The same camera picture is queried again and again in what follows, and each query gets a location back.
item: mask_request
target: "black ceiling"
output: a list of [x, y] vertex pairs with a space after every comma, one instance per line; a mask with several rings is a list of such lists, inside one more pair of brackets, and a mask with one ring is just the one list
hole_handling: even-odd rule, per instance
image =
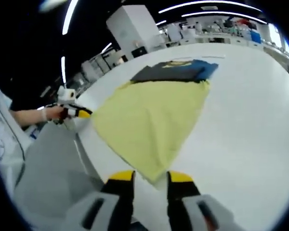
[[37, 13], [41, 2], [28, 0], [23, 5], [13, 3], [13, 6], [3, 6], [5, 19], [9, 18], [9, 30], [2, 27], [0, 33], [6, 34], [9, 41], [2, 60], [9, 63], [9, 68], [1, 72], [1, 80], [4, 82], [2, 88], [12, 98], [28, 102], [26, 108], [43, 103], [37, 99], [45, 87], [61, 75], [62, 56], [66, 57], [66, 77], [71, 78], [80, 70], [82, 62], [100, 53], [108, 43], [115, 44], [105, 22], [121, 5], [144, 4], [156, 22], [167, 20], [167, 23], [182, 20], [182, 14], [201, 12], [200, 7], [204, 5], [216, 5], [220, 11], [254, 17], [259, 17], [260, 13], [229, 4], [196, 4], [159, 14], [160, 10], [188, 0], [126, 0], [123, 3], [121, 0], [103, 0], [98, 3], [94, 0], [79, 0], [68, 33], [62, 36], [70, 0], [44, 14]]

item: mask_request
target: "yellow towel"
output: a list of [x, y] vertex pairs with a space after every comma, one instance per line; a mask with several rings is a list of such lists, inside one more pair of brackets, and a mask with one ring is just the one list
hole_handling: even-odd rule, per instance
[[93, 113], [98, 134], [154, 182], [177, 156], [200, 115], [207, 81], [127, 83]]

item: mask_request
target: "table surface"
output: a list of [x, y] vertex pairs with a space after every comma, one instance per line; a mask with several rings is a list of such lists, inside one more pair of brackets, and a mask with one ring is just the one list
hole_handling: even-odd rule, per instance
[[[289, 205], [289, 74], [265, 52], [216, 43], [159, 50], [114, 68], [78, 103], [96, 110], [145, 65], [173, 59], [202, 59], [219, 67], [202, 114], [170, 169], [190, 175], [201, 193], [230, 209], [243, 228], [271, 229]], [[97, 135], [92, 121], [75, 122], [104, 181], [132, 169]], [[149, 230], [170, 230], [165, 176], [153, 186], [136, 175], [134, 216]]]

